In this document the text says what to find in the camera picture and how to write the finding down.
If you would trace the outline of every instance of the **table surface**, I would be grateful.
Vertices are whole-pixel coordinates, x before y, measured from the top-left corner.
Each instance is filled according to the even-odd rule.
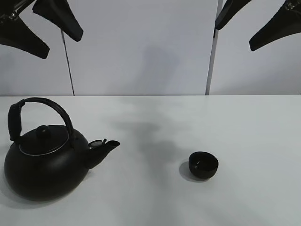
[[[69,195],[30,202],[0,176],[3,226],[299,226],[301,96],[50,97],[89,141],[121,146]],[[7,113],[21,97],[0,97],[0,166],[11,142]],[[62,124],[27,103],[23,132]],[[191,153],[220,163],[197,181]]]

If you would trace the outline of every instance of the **black bowl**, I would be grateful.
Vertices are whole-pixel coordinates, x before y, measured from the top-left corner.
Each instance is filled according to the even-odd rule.
[[[203,180],[213,177],[218,168],[218,160],[210,153],[195,152],[188,160],[191,173]]]

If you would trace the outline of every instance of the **kettle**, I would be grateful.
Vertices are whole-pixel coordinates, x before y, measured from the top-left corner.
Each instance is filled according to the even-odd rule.
[[[43,125],[21,136],[21,109],[26,102],[48,105],[65,125]],[[72,191],[89,169],[120,145],[106,139],[88,143],[60,105],[40,97],[23,99],[10,107],[8,130],[14,143],[5,158],[5,177],[17,194],[33,201],[51,200]]]

